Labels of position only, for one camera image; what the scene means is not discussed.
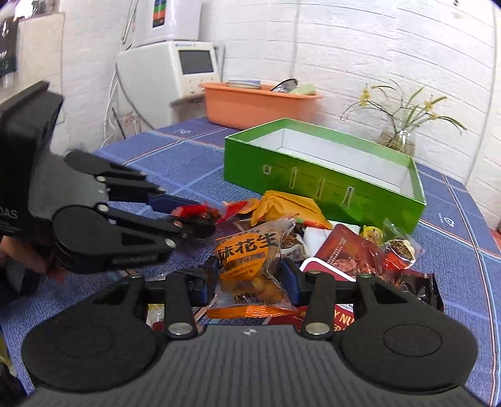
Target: glass vase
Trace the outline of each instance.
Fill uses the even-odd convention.
[[[416,129],[416,126],[408,126],[405,121],[388,116],[377,143],[413,157],[416,151]]]

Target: silver rivet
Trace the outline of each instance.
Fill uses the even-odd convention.
[[[174,322],[167,329],[172,335],[187,335],[193,330],[193,327],[187,322]]]
[[[165,239],[165,243],[168,247],[170,247],[171,249],[175,249],[176,248],[176,243],[174,243],[174,240],[171,240],[171,239]]]
[[[329,326],[323,322],[312,322],[306,325],[306,332],[310,335],[325,335],[329,332]]]

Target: machine display screen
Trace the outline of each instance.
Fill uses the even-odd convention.
[[[210,51],[179,51],[183,75],[214,72]]]

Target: open cardboard box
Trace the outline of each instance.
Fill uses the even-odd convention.
[[[412,157],[335,130],[280,119],[228,136],[224,178],[313,198],[330,220],[412,232],[426,206]]]

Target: table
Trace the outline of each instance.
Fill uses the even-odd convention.
[[[138,134],[96,154],[146,171],[150,181],[184,198],[216,203],[258,196],[223,180],[224,138],[235,132],[196,119]],[[501,389],[501,320],[497,316],[501,316],[501,252],[464,186],[424,165],[418,169],[427,207],[413,236],[426,252],[415,269],[436,275],[445,312],[474,333],[479,352],[467,388],[484,402],[496,405]],[[145,216],[164,216],[138,203],[116,203],[115,207]],[[225,229],[217,232],[218,236],[227,234]],[[213,247],[213,241],[186,242],[166,264],[141,273],[154,276],[200,264]],[[28,391],[33,385],[21,362],[21,343],[27,332],[117,278],[116,273],[72,275],[62,286],[47,280],[36,296],[0,312],[0,326]]]

